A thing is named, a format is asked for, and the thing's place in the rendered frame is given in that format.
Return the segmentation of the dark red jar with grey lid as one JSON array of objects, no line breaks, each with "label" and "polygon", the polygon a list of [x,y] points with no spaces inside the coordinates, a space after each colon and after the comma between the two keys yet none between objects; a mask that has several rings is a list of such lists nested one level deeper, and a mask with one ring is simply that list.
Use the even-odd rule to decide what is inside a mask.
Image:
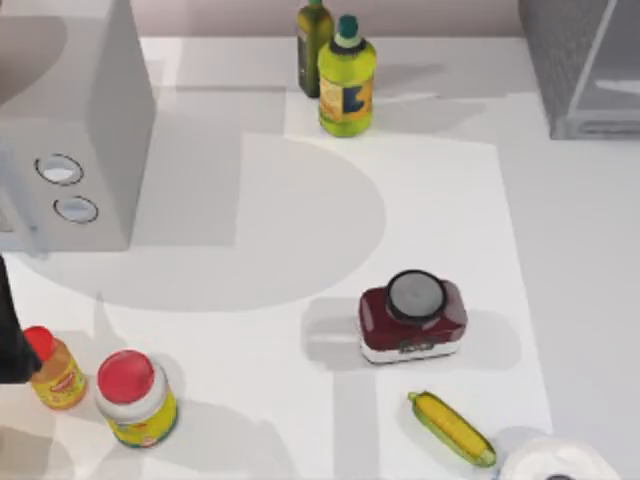
[{"label": "dark red jar with grey lid", "polygon": [[451,355],[467,324],[458,286],[420,269],[397,273],[359,300],[361,352],[372,364]]}]

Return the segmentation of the yellow-green bottle with teal cap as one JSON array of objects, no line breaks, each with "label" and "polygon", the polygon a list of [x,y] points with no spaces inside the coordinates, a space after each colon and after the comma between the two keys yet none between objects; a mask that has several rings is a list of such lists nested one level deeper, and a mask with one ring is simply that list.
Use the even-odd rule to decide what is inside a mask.
[{"label": "yellow-green bottle with teal cap", "polygon": [[353,137],[369,127],[376,63],[376,50],[360,35],[357,17],[342,15],[318,56],[319,121],[326,132]]}]

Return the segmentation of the dark olive oil bottle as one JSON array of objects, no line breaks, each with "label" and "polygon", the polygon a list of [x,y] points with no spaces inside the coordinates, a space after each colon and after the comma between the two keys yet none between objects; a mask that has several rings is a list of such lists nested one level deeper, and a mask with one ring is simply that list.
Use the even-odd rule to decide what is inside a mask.
[{"label": "dark olive oil bottle", "polygon": [[334,23],[323,0],[307,0],[296,15],[298,85],[309,98],[320,94],[318,56],[333,37]]}]

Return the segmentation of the yellow corn cob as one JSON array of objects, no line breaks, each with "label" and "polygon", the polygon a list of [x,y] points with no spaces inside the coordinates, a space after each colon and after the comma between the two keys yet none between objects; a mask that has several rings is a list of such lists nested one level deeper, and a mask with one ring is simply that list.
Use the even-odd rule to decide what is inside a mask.
[{"label": "yellow corn cob", "polygon": [[423,391],[409,392],[407,398],[416,419],[452,452],[475,467],[496,465],[491,442],[440,397]]}]

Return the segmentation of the white jar with red lid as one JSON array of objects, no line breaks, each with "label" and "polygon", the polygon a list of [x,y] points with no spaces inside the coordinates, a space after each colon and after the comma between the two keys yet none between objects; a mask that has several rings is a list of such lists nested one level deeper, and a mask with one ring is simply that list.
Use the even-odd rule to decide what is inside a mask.
[{"label": "white jar with red lid", "polygon": [[177,424],[178,402],[164,368],[137,350],[116,351],[101,363],[95,402],[116,439],[130,448],[161,443]]}]

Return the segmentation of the round microwave knob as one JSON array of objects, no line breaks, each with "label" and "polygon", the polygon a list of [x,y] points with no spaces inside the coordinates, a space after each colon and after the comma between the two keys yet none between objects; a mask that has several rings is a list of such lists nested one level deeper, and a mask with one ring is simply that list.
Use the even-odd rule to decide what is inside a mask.
[{"label": "round microwave knob", "polygon": [[88,224],[95,221],[99,215],[97,205],[82,196],[72,196],[53,202],[53,209],[65,221],[74,224]]},{"label": "round microwave knob", "polygon": [[45,181],[58,186],[71,186],[84,177],[83,167],[72,157],[53,153],[34,161],[36,172]]}]

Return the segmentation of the pale microwave oven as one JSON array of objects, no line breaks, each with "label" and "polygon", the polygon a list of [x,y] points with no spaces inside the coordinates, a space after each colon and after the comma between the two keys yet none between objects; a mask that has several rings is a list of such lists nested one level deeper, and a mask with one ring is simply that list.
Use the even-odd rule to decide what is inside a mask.
[{"label": "pale microwave oven", "polygon": [[[125,250],[155,113],[131,0],[0,0],[0,252]],[[83,179],[42,179],[34,161],[53,153]],[[58,216],[72,196],[98,218]]]}]

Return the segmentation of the orange bottle with red cap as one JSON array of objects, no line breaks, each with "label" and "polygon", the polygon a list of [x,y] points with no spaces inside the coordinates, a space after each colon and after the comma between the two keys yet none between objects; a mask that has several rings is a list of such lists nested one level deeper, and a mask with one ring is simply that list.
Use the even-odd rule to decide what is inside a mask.
[{"label": "orange bottle with red cap", "polygon": [[29,327],[24,335],[42,364],[30,379],[41,402],[54,410],[77,405],[85,396],[87,378],[67,345],[43,326]]}]

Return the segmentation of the white paper towel roll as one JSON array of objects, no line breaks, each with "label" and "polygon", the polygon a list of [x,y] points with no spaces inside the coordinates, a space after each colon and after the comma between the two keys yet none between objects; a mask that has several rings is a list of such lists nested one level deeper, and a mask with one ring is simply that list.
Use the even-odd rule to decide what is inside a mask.
[{"label": "white paper towel roll", "polygon": [[511,452],[495,480],[622,480],[593,447],[580,441],[543,436]]}]

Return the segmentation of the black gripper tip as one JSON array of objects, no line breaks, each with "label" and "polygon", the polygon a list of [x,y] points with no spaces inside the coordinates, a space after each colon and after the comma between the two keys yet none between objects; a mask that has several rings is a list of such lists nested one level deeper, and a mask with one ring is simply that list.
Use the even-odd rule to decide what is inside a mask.
[{"label": "black gripper tip", "polygon": [[20,326],[6,263],[0,254],[0,384],[26,384],[41,368]]}]

